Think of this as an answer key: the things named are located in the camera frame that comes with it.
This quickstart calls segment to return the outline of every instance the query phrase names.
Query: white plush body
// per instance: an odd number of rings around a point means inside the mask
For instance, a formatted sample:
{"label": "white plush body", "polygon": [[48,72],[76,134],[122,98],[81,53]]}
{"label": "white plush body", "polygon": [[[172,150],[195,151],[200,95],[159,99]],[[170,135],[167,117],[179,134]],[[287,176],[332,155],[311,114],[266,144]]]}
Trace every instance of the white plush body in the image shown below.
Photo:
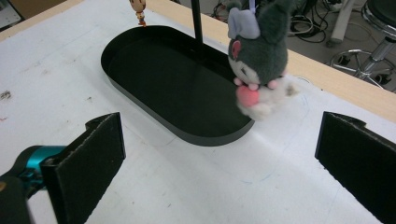
{"label": "white plush body", "polygon": [[277,87],[274,90],[261,86],[258,89],[259,102],[251,106],[243,106],[237,102],[238,107],[244,115],[254,120],[261,120],[267,117],[286,98],[298,93],[291,76],[277,78]]}

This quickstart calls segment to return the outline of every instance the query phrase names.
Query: black sponge pad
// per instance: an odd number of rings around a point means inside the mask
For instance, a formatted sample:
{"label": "black sponge pad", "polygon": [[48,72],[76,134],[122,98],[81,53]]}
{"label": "black sponge pad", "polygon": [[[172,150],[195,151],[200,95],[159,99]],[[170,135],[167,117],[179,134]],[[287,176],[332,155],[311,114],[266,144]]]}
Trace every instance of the black sponge pad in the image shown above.
{"label": "black sponge pad", "polygon": [[86,126],[65,150],[40,163],[59,223],[84,223],[125,159],[119,113]]}
{"label": "black sponge pad", "polygon": [[325,112],[316,158],[384,223],[396,223],[396,145],[351,117]]}

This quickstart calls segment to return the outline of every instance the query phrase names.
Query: pink plush detail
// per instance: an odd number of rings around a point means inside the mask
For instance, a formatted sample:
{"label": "pink plush detail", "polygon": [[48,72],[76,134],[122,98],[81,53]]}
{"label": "pink plush detail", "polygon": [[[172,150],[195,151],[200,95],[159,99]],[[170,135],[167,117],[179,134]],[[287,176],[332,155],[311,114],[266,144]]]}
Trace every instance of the pink plush detail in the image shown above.
{"label": "pink plush detail", "polygon": [[233,42],[233,59],[238,57],[239,51],[241,50],[241,41],[236,40]]}
{"label": "pink plush detail", "polygon": [[277,87],[277,82],[275,80],[272,80],[272,81],[268,82],[267,86],[269,89],[274,90]]}
{"label": "pink plush detail", "polygon": [[250,84],[248,84],[248,88],[249,88],[251,91],[256,91],[256,90],[259,89],[259,84],[250,83]]}
{"label": "pink plush detail", "polygon": [[236,98],[241,105],[250,107],[259,102],[259,92],[251,91],[247,86],[240,86],[236,89]]}
{"label": "pink plush detail", "polygon": [[244,84],[244,82],[241,79],[239,79],[239,77],[234,78],[233,83],[235,83],[235,85],[237,86],[241,86],[242,84]]}

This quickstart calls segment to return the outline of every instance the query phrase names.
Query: kuromi plush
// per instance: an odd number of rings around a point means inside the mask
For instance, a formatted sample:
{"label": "kuromi plush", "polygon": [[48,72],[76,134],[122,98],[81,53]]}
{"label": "kuromi plush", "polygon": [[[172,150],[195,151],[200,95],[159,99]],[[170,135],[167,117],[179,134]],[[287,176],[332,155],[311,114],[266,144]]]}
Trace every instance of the kuromi plush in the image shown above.
{"label": "kuromi plush", "polygon": [[292,81],[285,78],[292,5],[292,0],[275,0],[257,17],[250,10],[241,10],[239,2],[227,6],[228,59],[236,75],[237,105],[252,119],[265,118],[284,98],[297,93]]}

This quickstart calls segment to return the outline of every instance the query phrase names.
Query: plush toy ear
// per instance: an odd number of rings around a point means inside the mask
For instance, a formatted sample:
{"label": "plush toy ear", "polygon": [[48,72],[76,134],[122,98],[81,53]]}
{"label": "plush toy ear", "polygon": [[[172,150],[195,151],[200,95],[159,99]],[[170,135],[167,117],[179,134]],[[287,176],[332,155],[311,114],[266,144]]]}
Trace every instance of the plush toy ear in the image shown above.
{"label": "plush toy ear", "polygon": [[228,37],[236,39],[237,35],[245,39],[256,39],[260,36],[260,28],[251,11],[233,7],[228,16]]}
{"label": "plush toy ear", "polygon": [[275,44],[285,38],[288,27],[291,0],[276,0],[267,6],[257,19],[262,37],[268,42]]}
{"label": "plush toy ear", "polygon": [[233,54],[234,60],[236,60],[238,58],[238,54],[239,54],[239,51],[241,51],[241,48],[242,48],[241,41],[235,40],[233,42],[233,48],[232,48],[232,54]]}

